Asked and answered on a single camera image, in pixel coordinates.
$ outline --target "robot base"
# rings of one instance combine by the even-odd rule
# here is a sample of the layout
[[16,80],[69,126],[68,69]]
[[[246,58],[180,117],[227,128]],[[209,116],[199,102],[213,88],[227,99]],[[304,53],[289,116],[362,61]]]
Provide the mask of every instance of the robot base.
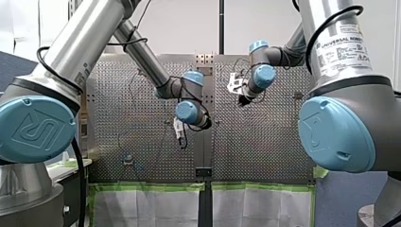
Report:
[[7,227],[62,227],[63,208],[62,186],[56,184],[45,198],[0,210],[0,223]]
[[400,214],[400,179],[399,172],[389,172],[389,177],[376,203],[364,206],[357,212],[357,227],[381,227]]

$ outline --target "wire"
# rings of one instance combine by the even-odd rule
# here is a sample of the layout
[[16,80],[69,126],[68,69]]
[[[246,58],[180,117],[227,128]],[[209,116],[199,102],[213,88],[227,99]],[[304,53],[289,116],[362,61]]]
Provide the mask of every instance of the wire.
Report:
[[131,31],[130,36],[129,36],[129,38],[127,39],[127,41],[126,41],[125,43],[108,43],[107,45],[124,45],[124,51],[125,51],[127,45],[129,45],[129,44],[136,44],[136,43],[139,43],[139,42],[147,43],[147,42],[148,42],[148,39],[147,39],[147,38],[141,38],[141,39],[134,40],[134,41],[131,41],[131,39],[132,39],[133,33],[134,33],[137,29],[139,29],[139,26],[141,25],[142,19],[144,19],[144,16],[145,16],[145,14],[146,14],[147,11],[148,11],[148,7],[149,7],[149,5],[150,5],[150,2],[151,2],[151,0],[149,0],[148,3],[147,3],[147,5],[145,6],[144,12],[142,12],[142,15],[141,15],[141,17],[139,18],[139,21],[138,21],[136,27]]
[[199,131],[203,131],[202,129],[200,130],[195,130],[194,128],[192,128],[189,124],[186,124],[188,126],[188,129],[190,129],[191,131],[195,131],[195,132],[199,132]]
[[319,27],[316,29],[315,33],[313,33],[312,37],[309,40],[309,43],[307,44],[306,47],[306,53],[305,53],[305,62],[306,62],[306,67],[307,70],[309,71],[310,74],[312,74],[312,67],[310,66],[310,54],[312,52],[313,46],[315,45],[315,42],[318,40],[319,36],[321,35],[322,32],[332,23],[336,18],[341,16],[342,14],[349,12],[349,11],[354,11],[357,10],[356,15],[359,16],[363,12],[363,6],[351,6],[346,9],[342,9],[333,15],[329,16]]
[[261,103],[261,102],[265,101],[265,97],[266,97],[266,90],[265,90],[265,92],[263,92],[263,96],[260,100],[257,100],[257,101],[252,100],[252,103]]
[[36,51],[36,57],[38,58],[39,63],[53,76],[57,77],[61,81],[65,82],[66,84],[70,85],[71,87],[77,89],[79,94],[83,93],[83,90],[77,86],[75,83],[71,82],[70,80],[62,77],[60,74],[58,74],[52,67],[50,67],[45,61],[44,58],[42,57],[42,52],[44,50],[48,50],[50,46],[42,46]]
[[183,139],[185,141],[184,146],[183,146],[183,143],[181,142],[181,139],[179,139],[178,142],[180,144],[181,149],[186,149],[186,148],[188,148],[188,137],[186,136],[186,130],[185,130],[185,124],[184,123],[183,123]]
[[151,2],[151,0],[149,0],[148,3],[147,3],[147,5],[145,6],[144,12],[142,13],[141,18],[139,18],[138,25],[136,26],[136,29],[138,29],[139,26],[141,25],[142,19],[144,19],[144,16],[145,16],[145,14],[146,14],[147,11],[148,11],[148,7],[149,7],[149,5],[150,5],[150,2]]
[[294,5],[295,9],[297,9],[297,11],[300,11],[300,7],[298,5],[297,0],[292,0],[292,5]]
[[383,227],[393,227],[401,221],[401,215],[395,217],[394,219],[387,222]]
[[129,41],[129,42],[126,42],[126,43],[108,43],[107,45],[129,45],[129,44],[136,44],[136,43],[139,43],[139,42],[147,43],[148,42],[148,38],[141,38],[141,39],[134,40],[134,41]]
[[244,61],[244,62],[247,62],[247,63],[251,63],[251,62],[250,62],[249,60],[247,60],[247,59],[238,58],[238,59],[236,59],[235,62],[234,62],[234,65],[233,65],[233,72],[236,72],[236,70],[235,70],[236,65],[237,65],[240,61]]
[[86,179],[85,179],[85,168],[83,166],[82,154],[80,153],[77,139],[74,137],[72,141],[74,153],[78,163],[78,174],[79,174],[79,219],[78,227],[84,227],[85,223],[85,209],[86,209]]

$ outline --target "robot end effector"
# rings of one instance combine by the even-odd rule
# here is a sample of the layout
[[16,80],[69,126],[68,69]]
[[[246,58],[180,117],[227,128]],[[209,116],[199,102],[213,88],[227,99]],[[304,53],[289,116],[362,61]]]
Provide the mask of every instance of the robot end effector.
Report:
[[159,98],[179,99],[176,107],[176,117],[184,124],[196,126],[201,130],[207,130],[212,126],[212,121],[207,109],[201,104],[203,74],[196,71],[184,73],[182,78],[171,77],[167,85],[155,90]]
[[254,42],[249,48],[251,76],[249,79],[241,79],[236,72],[233,72],[227,85],[229,92],[239,95],[239,106],[250,104],[273,84],[276,77],[273,66],[302,65],[305,50],[302,25],[298,26],[291,39],[283,47],[269,47],[266,41]]

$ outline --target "perforated metal panel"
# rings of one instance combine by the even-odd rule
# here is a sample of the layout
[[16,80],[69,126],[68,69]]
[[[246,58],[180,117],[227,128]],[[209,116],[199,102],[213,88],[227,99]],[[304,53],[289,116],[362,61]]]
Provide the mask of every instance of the perforated metal panel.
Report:
[[[304,68],[277,68],[265,100],[239,108],[237,96],[226,89],[238,57],[215,56],[205,67],[214,74],[205,81],[214,78],[215,83],[214,89],[213,82],[205,83],[203,91],[214,119],[212,136],[188,131],[188,148],[180,150],[172,126],[177,101],[155,98],[128,56],[103,56],[88,81],[88,149],[95,159],[91,181],[194,182],[195,168],[210,166],[213,156],[214,181],[308,183],[314,164],[297,131],[305,98],[294,96],[307,94],[310,75]],[[195,56],[163,55],[160,60],[174,76],[202,68]],[[235,70],[241,68],[249,65],[240,62]],[[135,165],[123,166],[129,154]]]
[[[180,76],[195,57],[162,56],[166,71]],[[181,150],[173,129],[177,100],[161,100],[128,56],[105,55],[88,80],[88,146],[95,164],[92,182],[191,182],[195,179],[194,136]],[[132,155],[134,165],[124,166]]]
[[[215,57],[214,180],[308,183],[314,164],[297,131],[305,98],[294,96],[306,96],[311,76],[303,67],[277,67],[277,79],[265,100],[239,108],[237,96],[226,88],[239,57]],[[235,70],[246,72],[249,67],[240,61]]]

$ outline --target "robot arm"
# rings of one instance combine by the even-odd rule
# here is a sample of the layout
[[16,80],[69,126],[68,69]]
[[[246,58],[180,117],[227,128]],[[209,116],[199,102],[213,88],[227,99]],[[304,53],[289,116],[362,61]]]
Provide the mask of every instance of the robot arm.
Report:
[[[135,42],[142,39],[136,27],[129,20],[119,25],[114,37],[120,43]],[[169,76],[148,45],[143,42],[127,45],[124,50],[146,73],[156,88],[155,95],[157,97],[182,100],[176,108],[178,119],[202,130],[209,129],[212,126],[209,113],[201,105],[203,74],[189,71],[182,78]]]
[[[79,95],[108,41],[113,35],[122,43],[140,39],[128,21],[138,3],[82,2],[48,49],[43,63],[30,75],[16,78],[0,97],[0,128],[7,129],[0,132],[0,160],[40,163],[70,145],[76,134]],[[146,72],[160,97],[182,100],[176,109],[182,122],[201,129],[211,126],[207,111],[201,107],[201,73],[187,72],[175,79],[146,44],[130,44],[126,50]]]
[[241,79],[236,72],[230,76],[228,90],[239,95],[238,104],[250,104],[274,82],[273,66],[294,67],[304,63],[306,44],[302,24],[283,47],[269,47],[266,41],[257,41],[250,46],[251,76]]

